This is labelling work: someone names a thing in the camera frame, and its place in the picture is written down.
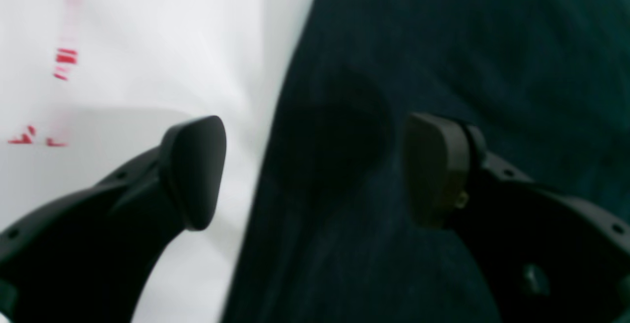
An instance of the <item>red marking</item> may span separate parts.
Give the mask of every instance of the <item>red marking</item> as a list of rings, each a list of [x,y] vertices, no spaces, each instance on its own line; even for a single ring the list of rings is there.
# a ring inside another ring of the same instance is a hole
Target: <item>red marking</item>
[[[76,51],[74,50],[68,50],[68,49],[57,49],[57,51],[63,53],[63,54],[70,54],[70,55],[75,55],[77,54]]]
[[[46,145],[49,146],[49,147],[65,147],[65,146],[67,146],[67,144],[65,144],[65,143],[56,143],[50,137],[48,137],[46,139]]]
[[[31,137],[29,137],[29,135],[23,133],[22,134],[22,139],[14,138],[11,141],[9,141],[9,143],[11,143],[11,144],[32,144],[33,140],[31,140]]]
[[[62,54],[58,54],[57,55],[57,62],[76,64],[77,63],[77,59],[73,58],[72,56],[64,56]]]

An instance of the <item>white cloth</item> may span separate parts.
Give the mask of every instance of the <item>white cloth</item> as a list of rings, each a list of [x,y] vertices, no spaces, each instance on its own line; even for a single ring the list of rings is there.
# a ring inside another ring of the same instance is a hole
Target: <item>white cloth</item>
[[[64,83],[52,76],[64,0],[0,0],[0,228],[94,184],[172,124],[221,116],[228,148],[216,217],[207,231],[169,245],[133,319],[217,321],[311,2],[83,0],[78,64]],[[55,108],[69,111],[61,118],[67,147],[7,144],[28,123],[58,115]]]

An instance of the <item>white fabric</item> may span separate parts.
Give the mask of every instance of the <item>white fabric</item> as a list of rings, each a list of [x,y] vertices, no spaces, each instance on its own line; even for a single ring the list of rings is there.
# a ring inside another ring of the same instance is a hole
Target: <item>white fabric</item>
[[[172,124],[219,115],[228,149],[216,217],[207,231],[169,245],[133,321],[218,320],[311,2],[83,0],[79,63],[63,83],[52,77],[63,0],[0,0],[0,228],[90,186],[158,144]],[[49,117],[50,105],[71,112],[68,147],[6,143]]]

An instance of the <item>screw hole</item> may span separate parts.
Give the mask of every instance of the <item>screw hole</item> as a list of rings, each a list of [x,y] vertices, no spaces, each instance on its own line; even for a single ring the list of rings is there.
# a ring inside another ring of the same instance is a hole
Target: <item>screw hole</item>
[[[14,239],[19,234],[20,234],[20,231],[18,229],[13,229],[12,231],[9,232],[9,239]]]
[[[616,233],[619,233],[619,234],[624,234],[624,232],[625,232],[625,231],[624,231],[624,228],[623,228],[623,227],[621,227],[621,226],[620,226],[620,225],[618,225],[618,224],[614,224],[614,225],[612,225],[612,230],[613,230],[613,231],[615,231]]]

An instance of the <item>dark green fabric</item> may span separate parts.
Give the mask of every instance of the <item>dark green fabric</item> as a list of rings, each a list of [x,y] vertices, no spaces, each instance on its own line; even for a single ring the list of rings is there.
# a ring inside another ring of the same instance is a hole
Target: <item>dark green fabric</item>
[[[411,223],[403,119],[477,124],[627,220],[629,73],[630,0],[315,0],[223,322],[500,321],[457,236]]]

